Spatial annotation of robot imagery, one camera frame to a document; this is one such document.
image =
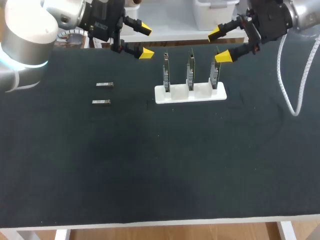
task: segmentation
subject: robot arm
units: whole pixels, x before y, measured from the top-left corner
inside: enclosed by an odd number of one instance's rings
[[[215,56],[218,63],[235,62],[250,52],[260,51],[260,44],[275,41],[293,28],[297,32],[320,24],[320,1],[318,0],[250,0],[246,15],[220,24],[209,34],[212,42],[240,27],[248,36],[248,43],[230,48]]]
[[[126,16],[125,0],[7,0],[0,43],[0,91],[34,87],[42,78],[59,28],[80,27],[89,38],[113,39],[111,50],[137,59],[153,52],[120,39],[123,24],[147,36],[152,30]]]

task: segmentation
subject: small metal block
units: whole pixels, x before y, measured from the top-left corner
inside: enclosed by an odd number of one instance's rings
[[[95,86],[97,88],[113,89],[114,88],[114,83],[113,82],[98,82]]]
[[[218,87],[220,67],[221,67],[221,63],[217,63],[215,60],[213,60],[211,64],[211,70],[210,70],[210,81],[211,81],[212,89],[214,90],[216,90]]]
[[[111,106],[111,101],[110,100],[93,100],[92,104],[96,106]]]
[[[196,60],[192,51],[192,54],[189,55],[188,63],[186,65],[186,80],[187,80],[189,91],[194,90],[195,69],[196,69]]]
[[[164,54],[164,65],[163,65],[163,85],[166,93],[170,93],[170,72],[169,72],[169,55]]]

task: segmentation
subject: white stand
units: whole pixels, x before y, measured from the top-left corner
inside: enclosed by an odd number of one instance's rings
[[[59,229],[55,233],[54,240],[69,240],[70,229]],[[40,240],[34,231],[16,231],[11,229],[0,229],[8,240]]]
[[[15,231],[10,229],[2,229],[1,233],[8,240],[40,240],[34,231]]]
[[[187,84],[171,84],[170,92],[166,92],[165,86],[161,85],[154,88],[154,93],[157,104],[205,102],[227,99],[224,84],[219,82],[217,89],[213,89],[210,79],[209,82],[195,83],[193,91],[189,91]]]
[[[281,240],[297,240],[291,221],[277,222]]]

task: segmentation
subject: white holder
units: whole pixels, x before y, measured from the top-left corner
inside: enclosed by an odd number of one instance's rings
[[[154,88],[154,93],[157,104],[221,101],[227,99],[224,84],[219,82],[217,89],[213,89],[210,78],[208,82],[195,83],[193,91],[189,91],[188,84],[171,84],[170,92],[166,92],[165,86],[160,85]]]

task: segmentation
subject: wooden floor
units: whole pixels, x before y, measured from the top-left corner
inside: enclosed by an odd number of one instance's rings
[[[319,221],[292,222],[297,240],[306,240]],[[56,231],[37,231],[41,240],[54,240]],[[0,233],[0,240],[6,238]],[[215,224],[72,230],[70,240],[281,240],[277,224]]]

